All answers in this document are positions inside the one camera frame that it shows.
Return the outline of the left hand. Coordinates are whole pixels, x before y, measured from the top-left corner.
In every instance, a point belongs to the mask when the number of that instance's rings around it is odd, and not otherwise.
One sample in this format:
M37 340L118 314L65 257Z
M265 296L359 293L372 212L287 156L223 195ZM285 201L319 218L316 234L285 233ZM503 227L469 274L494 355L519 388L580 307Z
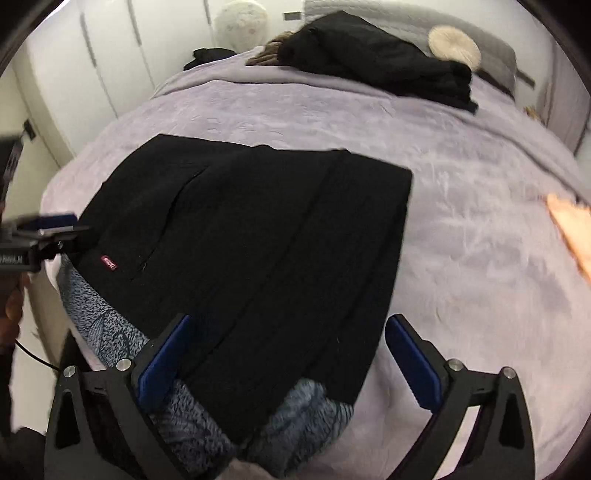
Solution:
M14 346L18 339L23 316L24 290L29 286L29 283L29 275L23 273L6 300L5 311L1 314L0 322L0 344L2 347Z

